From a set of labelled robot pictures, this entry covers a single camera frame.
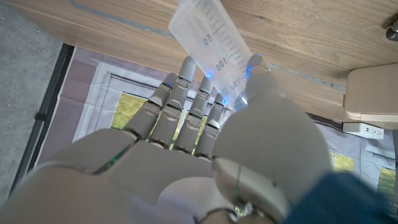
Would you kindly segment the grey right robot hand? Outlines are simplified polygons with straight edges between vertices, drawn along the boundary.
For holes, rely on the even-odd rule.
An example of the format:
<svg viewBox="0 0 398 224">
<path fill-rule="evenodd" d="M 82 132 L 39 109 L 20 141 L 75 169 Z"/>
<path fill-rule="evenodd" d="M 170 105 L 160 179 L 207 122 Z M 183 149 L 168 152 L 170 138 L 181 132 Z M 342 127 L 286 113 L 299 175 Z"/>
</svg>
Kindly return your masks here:
<svg viewBox="0 0 398 224">
<path fill-rule="evenodd" d="M 211 159 L 102 129 L 29 172 L 2 223 L 280 223 L 331 172 L 320 130 L 259 54 L 247 108 L 225 122 Z"/>
</svg>

